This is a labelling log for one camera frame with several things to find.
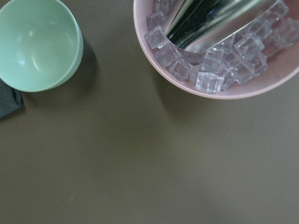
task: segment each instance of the pink container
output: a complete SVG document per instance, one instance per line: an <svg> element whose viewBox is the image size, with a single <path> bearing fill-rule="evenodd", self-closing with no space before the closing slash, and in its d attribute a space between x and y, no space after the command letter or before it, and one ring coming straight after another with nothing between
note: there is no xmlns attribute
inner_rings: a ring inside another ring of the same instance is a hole
<svg viewBox="0 0 299 224"><path fill-rule="evenodd" d="M290 12L287 16L299 20L299 4L296 0L285 0ZM289 49L282 50L268 60L268 70L243 86L234 85L227 91L218 94L206 94L196 90L188 81L180 82L156 61L144 39L147 33L146 16L153 13L153 0L134 0L134 22L137 37L147 59L154 68L170 83L197 96L213 99L239 99L252 97L280 86L299 72L299 43Z"/></svg>

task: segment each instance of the pink bowl rim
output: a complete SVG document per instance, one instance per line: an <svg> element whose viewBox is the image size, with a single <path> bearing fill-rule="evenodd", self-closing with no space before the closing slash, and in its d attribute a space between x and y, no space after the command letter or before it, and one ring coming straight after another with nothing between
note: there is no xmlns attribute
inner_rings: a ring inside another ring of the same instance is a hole
<svg viewBox="0 0 299 224"><path fill-rule="evenodd" d="M151 65L157 70L157 72L161 76L163 76L171 84L175 85L176 87L178 87L178 88L180 88L180 89L182 89L182 90L184 90L188 93L191 93L193 95L200 96L200 97L210 98L210 99L242 99L242 98L249 98L249 97L257 96L257 95L260 95L262 93L273 90L276 87L278 87L278 86L282 85L283 83L287 82L289 79L291 79L293 76L295 76L296 74L299 73L299 66L298 66L290 74L288 74L287 76L285 76L284 78L282 78L281 80L277 81L276 83L274 83L270 86L267 86L263 89L252 91L252 92L249 92L249 93L237 94L237 95L231 95L231 96L230 95L207 94L207 93L202 93L202 92L199 92L199 91L189 89L188 87L183 86L178 81L175 81L175 80L171 79L169 76L167 76L165 74L165 72L161 69L160 65L156 61L154 61L153 58L150 56L148 47L145 46L145 44L144 44L145 42L142 41L144 39L144 37L141 35L140 29L139 29L139 26L138 26L138 23L137 23L137 6L136 6L137 1L138 0L134 0L134 6L133 6L134 26L135 26L135 31L136 31L136 34L137 34L139 44L140 44L145 56L147 57L147 59L151 63Z"/></svg>

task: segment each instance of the green bowl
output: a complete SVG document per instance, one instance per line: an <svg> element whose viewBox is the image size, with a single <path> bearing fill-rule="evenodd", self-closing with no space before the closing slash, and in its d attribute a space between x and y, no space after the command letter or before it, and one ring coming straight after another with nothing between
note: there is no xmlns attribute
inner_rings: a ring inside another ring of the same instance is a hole
<svg viewBox="0 0 299 224"><path fill-rule="evenodd" d="M0 78L28 92L54 88L80 65L83 39L59 0L12 0L0 10Z"/></svg>

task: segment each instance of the gray fabric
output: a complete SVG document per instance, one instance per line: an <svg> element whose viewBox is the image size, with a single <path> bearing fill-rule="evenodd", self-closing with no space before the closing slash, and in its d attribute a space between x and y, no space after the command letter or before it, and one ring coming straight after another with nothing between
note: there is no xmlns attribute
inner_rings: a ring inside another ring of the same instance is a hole
<svg viewBox="0 0 299 224"><path fill-rule="evenodd" d="M0 118L17 110L21 105L21 92L6 85L0 79Z"/></svg>

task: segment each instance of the metal scoop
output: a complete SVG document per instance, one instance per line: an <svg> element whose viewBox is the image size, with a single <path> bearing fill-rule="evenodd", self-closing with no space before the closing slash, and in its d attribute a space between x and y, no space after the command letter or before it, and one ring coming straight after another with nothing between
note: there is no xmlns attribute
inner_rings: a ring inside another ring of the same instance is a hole
<svg viewBox="0 0 299 224"><path fill-rule="evenodd" d="M178 47L201 53L229 38L278 0L177 0L163 24Z"/></svg>

